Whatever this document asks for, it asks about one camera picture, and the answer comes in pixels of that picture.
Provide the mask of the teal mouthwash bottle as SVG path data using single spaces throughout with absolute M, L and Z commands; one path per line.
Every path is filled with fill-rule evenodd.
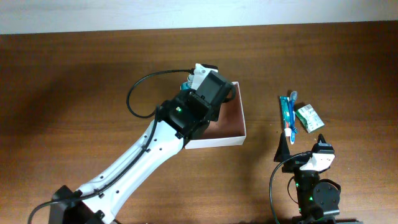
M 180 89 L 181 90 L 189 90 L 189 89 L 191 89 L 192 88 L 193 79 L 194 79 L 194 75 L 193 74 L 189 74 L 189 76 L 187 77 L 187 80 L 181 84 Z

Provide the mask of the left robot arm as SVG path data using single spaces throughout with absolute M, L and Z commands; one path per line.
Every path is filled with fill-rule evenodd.
M 54 193 L 49 223 L 114 223 L 143 181 L 201 137 L 218 120 L 221 105 L 235 95 L 230 81 L 210 72 L 196 89 L 182 90 L 164 101 L 144 134 L 106 170 L 76 191 L 64 185 Z

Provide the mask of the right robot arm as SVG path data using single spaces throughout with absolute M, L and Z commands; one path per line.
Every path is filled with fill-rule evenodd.
M 311 151 L 295 155 L 290 154 L 285 134 L 280 135 L 274 161 L 278 163 L 276 169 L 294 175 L 300 215 L 292 217 L 292 223 L 336 223 L 335 217 L 340 214 L 341 186 L 320 178 L 334 158 L 335 150 L 322 134 L 318 135 Z

